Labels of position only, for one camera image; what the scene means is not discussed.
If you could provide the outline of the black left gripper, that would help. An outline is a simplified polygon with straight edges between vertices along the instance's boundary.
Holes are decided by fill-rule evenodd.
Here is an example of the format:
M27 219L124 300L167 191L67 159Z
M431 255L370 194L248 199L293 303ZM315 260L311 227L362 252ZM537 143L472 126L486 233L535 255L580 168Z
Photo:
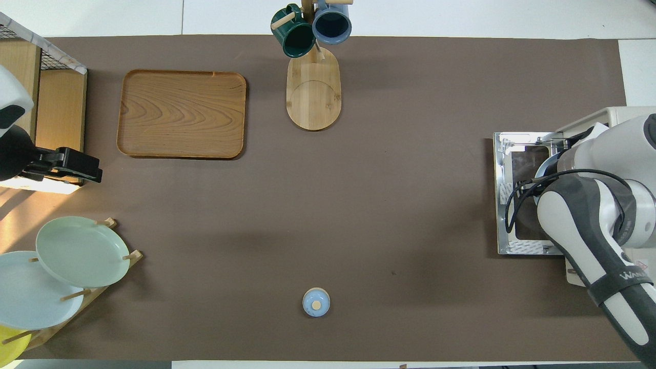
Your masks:
M103 178L100 159L71 148L35 148L31 151L31 173L57 178L82 178L95 183L101 183Z

